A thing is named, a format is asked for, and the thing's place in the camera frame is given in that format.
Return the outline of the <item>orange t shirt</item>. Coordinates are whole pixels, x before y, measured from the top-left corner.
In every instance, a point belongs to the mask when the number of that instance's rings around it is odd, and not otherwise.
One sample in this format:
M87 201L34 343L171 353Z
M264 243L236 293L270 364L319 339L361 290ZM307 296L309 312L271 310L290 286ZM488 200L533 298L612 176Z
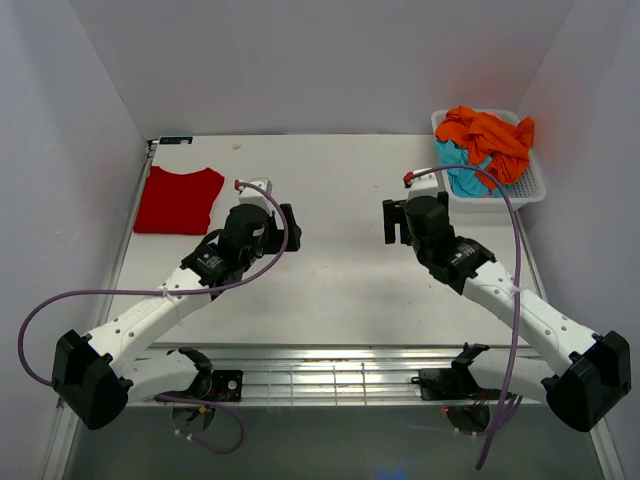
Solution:
M515 184L529 167L534 134L531 117L512 125L467 106L448 110L435 130L439 141L452 141L465 149L471 165L479 167L489 160L483 169L503 185Z

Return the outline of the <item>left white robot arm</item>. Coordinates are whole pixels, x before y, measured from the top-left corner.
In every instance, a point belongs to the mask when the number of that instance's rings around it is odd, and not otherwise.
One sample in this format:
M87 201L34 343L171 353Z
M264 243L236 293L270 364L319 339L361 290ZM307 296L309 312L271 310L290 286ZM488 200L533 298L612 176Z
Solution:
M300 248L301 229L293 209L281 205L286 221L252 204L233 207L223 229L208 234L164 281L113 320L80 335L61 336L54 355L54 391L90 430L113 421L131 401L162 395L210 400L214 368L191 347L153 360L145 350L190 314L220 296L220 287L242 279L252 264L280 250Z

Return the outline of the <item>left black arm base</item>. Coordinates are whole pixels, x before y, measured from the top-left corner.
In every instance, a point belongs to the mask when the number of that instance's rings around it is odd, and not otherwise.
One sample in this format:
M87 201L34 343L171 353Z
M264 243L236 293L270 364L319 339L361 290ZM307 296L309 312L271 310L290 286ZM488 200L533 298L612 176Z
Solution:
M179 348L177 352L191 361L197 375L188 387L169 391L170 396L214 402L241 400L244 377L242 370L215 369L208 357L191 347Z

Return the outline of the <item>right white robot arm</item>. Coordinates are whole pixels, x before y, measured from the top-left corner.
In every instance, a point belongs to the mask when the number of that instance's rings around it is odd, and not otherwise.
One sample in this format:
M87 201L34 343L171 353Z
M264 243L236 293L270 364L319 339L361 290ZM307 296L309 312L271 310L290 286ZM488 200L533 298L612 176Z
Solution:
M517 289L492 252L455 234L446 193L385 200L382 211L386 243L412 247L436 281L493 314L539 356L519 357L509 368L508 354L465 344L450 367L414 377L423 398L469 399L507 384L510 394L545 404L565 425L588 432L629 393L627 340L615 331L600 335Z

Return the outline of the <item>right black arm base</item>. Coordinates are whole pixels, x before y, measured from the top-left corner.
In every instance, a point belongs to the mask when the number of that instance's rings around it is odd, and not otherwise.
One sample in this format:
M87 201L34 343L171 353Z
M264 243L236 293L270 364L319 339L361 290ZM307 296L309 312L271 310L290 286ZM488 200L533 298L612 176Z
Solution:
M420 369L411 383L420 388L422 400L497 400L501 384L497 388L482 388L469 371L472 362L489 350L488 345L465 343L449 367Z

